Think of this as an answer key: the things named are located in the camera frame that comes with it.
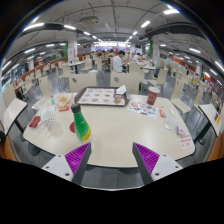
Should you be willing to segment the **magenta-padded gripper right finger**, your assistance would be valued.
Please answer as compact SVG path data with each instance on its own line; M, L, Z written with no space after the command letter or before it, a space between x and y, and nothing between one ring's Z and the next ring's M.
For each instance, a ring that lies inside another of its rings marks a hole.
M136 159L145 185L182 169L182 166L169 155L159 155L138 143L133 144L132 153Z

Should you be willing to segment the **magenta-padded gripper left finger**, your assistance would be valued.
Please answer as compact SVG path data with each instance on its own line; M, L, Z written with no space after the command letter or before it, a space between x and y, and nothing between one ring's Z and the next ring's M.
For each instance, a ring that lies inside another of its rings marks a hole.
M58 154L54 156L42 169L76 185L80 185L90 154L91 144L87 143L66 155Z

